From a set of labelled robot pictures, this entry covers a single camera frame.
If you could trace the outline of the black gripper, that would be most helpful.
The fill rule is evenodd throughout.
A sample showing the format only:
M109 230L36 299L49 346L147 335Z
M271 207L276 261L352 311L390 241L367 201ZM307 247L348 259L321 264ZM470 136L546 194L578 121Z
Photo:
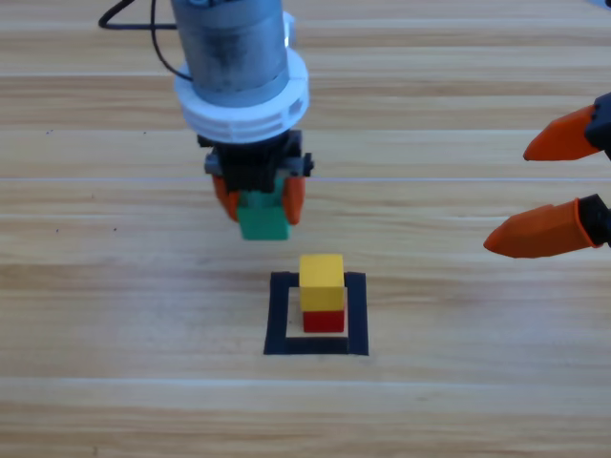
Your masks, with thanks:
M301 219L306 198L306 179L314 169L311 153L302 150L302 131L289 130L251 143L222 143L198 135L201 148L210 148L204 172L212 176L216 197L227 216L238 222L240 193L271 194L276 179L285 178L283 208L290 225Z

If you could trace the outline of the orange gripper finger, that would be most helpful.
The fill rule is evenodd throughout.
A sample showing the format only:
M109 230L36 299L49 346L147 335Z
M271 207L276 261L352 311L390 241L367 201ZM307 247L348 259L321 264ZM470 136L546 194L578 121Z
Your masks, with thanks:
M610 209L597 194L513 215L483 246L514 259L558 256L610 242Z
M526 148L527 161L578 160L599 152L610 157L610 94L550 122Z

